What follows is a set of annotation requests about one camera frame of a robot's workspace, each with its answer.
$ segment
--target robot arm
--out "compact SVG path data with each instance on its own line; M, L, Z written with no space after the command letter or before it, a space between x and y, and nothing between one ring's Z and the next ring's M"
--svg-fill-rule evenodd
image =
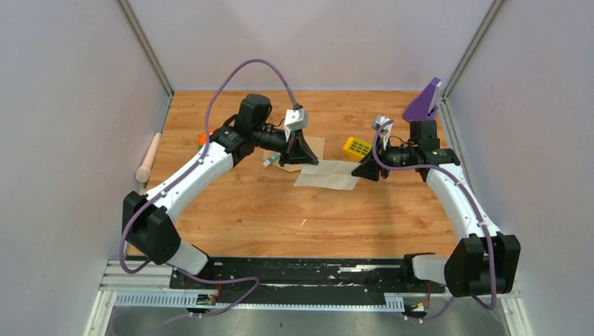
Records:
M126 240L157 265L167 263L191 274L200 273L209 262L208 255L182 241L173 223L212 181L252 154L257 146L281 153L281 165L318 164L317 157L303 137L303 128L308 123L305 109L297 106L297 109L287 110L284 130L266 123L271 111L272 105L267 97L248 94L238 114L231 118L235 119L233 126L226 122L214 131L204 160L194 170L187 173L200 159L201 152L144 196L136 192L128 194L123 202L123 228L147 200L157 195L160 198L132 224ZM183 174L187 175L166 192L167 186Z
M389 119L379 115L373 123L376 130ZM486 239L494 245L495 277L497 293L509 293L513 286L520 255L520 243L514 235L505 235L485 215L478 203L460 166L455 152L439 148L435 120L411 121L410 138L400 145L389 142L391 129L384 129L376 144L378 156L386 165L410 167L433 165L451 173L470 194L482 214L478 220L471 203L461 188L448 175L437 169L420 168L416 171L423 181L436 193L454 228L458 245L449 258L423 253L404 256L404 267L409 280L430 280L446 285L455 297L484 295L490 293L490 273ZM353 176L379 181L389 176L389 170L382 168L369 153L352 172ZM489 237L485 236L483 225Z

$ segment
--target white wall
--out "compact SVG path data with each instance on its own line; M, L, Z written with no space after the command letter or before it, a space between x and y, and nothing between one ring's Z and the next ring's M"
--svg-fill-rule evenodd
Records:
M131 0L177 90L261 57L293 88L423 88L451 76L491 0ZM250 65L230 88L282 88Z
M534 334L591 335L594 2L511 0L451 102L474 188L522 244Z
M80 335L166 96L115 1L2 1L0 41L0 334Z

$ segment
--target wooden rolling pin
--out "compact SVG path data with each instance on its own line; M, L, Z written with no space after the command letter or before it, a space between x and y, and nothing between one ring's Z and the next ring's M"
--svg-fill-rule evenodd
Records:
M140 168L136 171L136 179L138 182L145 183L151 177L151 170L153 168L153 162L155 162L155 156L157 156L157 148L159 148L159 142L161 141L161 133L155 134L151 145L148 147L144 161L140 165Z

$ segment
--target cardboard sheet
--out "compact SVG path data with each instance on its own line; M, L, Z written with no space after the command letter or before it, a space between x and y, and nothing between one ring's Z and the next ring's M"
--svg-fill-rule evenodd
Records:
M318 138L316 136L306 136L305 142L308 143L309 147L312 149L312 151L319 160L324 158L324 138ZM262 161L268 160L274 153L275 152L272 152L270 150L265 150L264 155L262 156ZM301 168L303 167L303 164L286 164L284 167L281 167L278 163L278 160L274 161L271 165L286 170L287 172L297 172L298 170L301 170Z
M320 160L317 166L308 164L301 169L295 186L352 190L359 178L351 176L351 172L358 165L358 162Z

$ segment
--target wooden table surface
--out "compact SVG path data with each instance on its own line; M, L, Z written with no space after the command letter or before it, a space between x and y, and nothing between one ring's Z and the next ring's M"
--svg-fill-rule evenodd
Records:
M285 91L250 91L269 97L278 123L291 107ZM248 91L221 94L210 116L217 128ZM401 115L418 92L295 91L309 113L307 136L324 137L324 159L341 153L348 137L371 142L377 114L395 120L393 135L408 138ZM167 117L148 187L163 182L197 153L212 91L178 91ZM445 136L439 128L442 144ZM439 200L413 171L387 180L360 180L354 190L294 187L299 172L262 166L263 150L211 183L176 223L182 239L213 256L401 257L449 256L456 241Z

